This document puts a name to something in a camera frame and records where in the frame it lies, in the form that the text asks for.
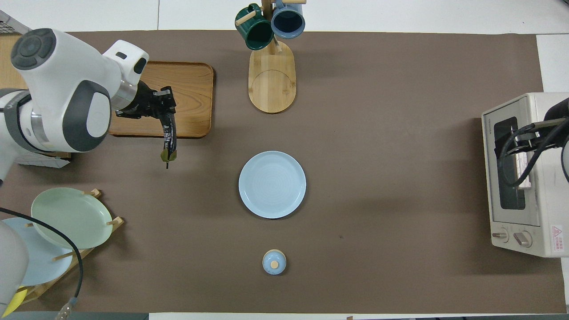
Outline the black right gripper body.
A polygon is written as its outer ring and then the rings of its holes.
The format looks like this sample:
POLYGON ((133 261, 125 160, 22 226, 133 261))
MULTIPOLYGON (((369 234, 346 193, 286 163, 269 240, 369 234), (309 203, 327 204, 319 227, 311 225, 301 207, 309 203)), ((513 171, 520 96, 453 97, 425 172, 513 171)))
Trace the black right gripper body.
POLYGON ((565 146, 569 135, 569 118, 559 119, 560 123, 539 130, 540 137, 543 138, 542 148, 561 148, 565 146))

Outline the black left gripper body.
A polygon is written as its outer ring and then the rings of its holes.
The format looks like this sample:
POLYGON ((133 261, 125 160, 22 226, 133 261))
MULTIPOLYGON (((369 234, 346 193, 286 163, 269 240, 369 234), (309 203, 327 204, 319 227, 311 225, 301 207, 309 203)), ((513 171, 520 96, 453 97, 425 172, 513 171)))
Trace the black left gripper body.
POLYGON ((159 96, 155 95, 157 92, 157 90, 151 89, 144 81, 140 81, 132 102, 127 107, 116 111, 116 116, 134 119, 140 119, 141 117, 159 119, 161 104, 159 96))

